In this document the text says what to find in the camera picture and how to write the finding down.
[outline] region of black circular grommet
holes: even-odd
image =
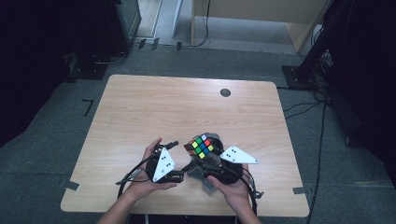
[[[222,90],[220,91],[220,94],[221,94],[222,96],[224,96],[224,97],[229,97],[229,96],[231,95],[231,91],[228,90],[228,89],[222,89]]]

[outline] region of cube face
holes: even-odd
[[[186,148],[191,157],[198,155],[201,159],[214,149],[204,134],[190,141],[184,148]]]

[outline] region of gray carpet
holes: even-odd
[[[102,214],[66,213],[60,208],[64,189],[90,128],[108,77],[112,74],[207,77],[273,81],[285,87],[281,65],[299,65],[298,55],[149,45],[111,64],[103,80],[63,83],[30,127],[0,148],[0,223],[94,223]],[[279,90],[284,109],[315,102],[312,91]],[[89,106],[82,99],[94,100]],[[301,112],[296,106],[285,116]],[[287,120],[291,141],[307,191],[315,187],[322,105]],[[395,223],[396,190],[383,163],[365,148],[345,146],[340,121],[327,105],[320,183],[310,223]],[[305,223],[306,218],[262,217],[265,223]]]

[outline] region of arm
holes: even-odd
[[[243,164],[242,166],[245,169],[248,169],[246,164]],[[245,171],[244,178],[248,182],[248,176],[245,174]],[[248,188],[241,180],[238,180],[238,182],[232,185],[224,185],[212,175],[208,176],[207,179],[224,195],[227,204],[230,205],[242,223],[262,223],[251,209],[248,197]]]
[[[145,154],[143,159],[147,158],[151,155],[154,147],[161,142],[161,138],[158,138],[154,142],[152,142],[148,147],[146,147]],[[146,180],[148,176],[145,172],[141,172],[135,180]],[[145,198],[151,192],[157,189],[170,189],[175,187],[176,183],[165,183],[165,184],[156,184],[151,181],[146,182],[131,182],[130,186],[127,190],[124,191],[123,194],[117,199],[117,201],[108,209],[108,211],[101,217],[98,221],[98,224],[104,223],[124,223],[125,219],[128,217],[128,214],[134,207],[137,201]]]

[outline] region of wooden desk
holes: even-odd
[[[194,44],[195,16],[206,17],[209,0],[192,1],[191,44]],[[253,21],[280,21],[294,49],[300,52],[332,0],[212,0],[209,17]]]
[[[223,97],[220,90],[231,96]],[[250,165],[259,216],[305,217],[308,205],[272,82],[182,77],[112,76],[98,106],[61,207],[68,212],[105,212],[117,199],[123,178],[141,160],[144,148],[161,136],[178,140],[170,150],[177,169],[190,161],[183,144],[195,135],[217,133],[224,148],[236,145],[257,158]],[[222,194],[209,196],[202,183],[185,176],[177,188],[156,191],[140,201],[137,214],[234,216]]]

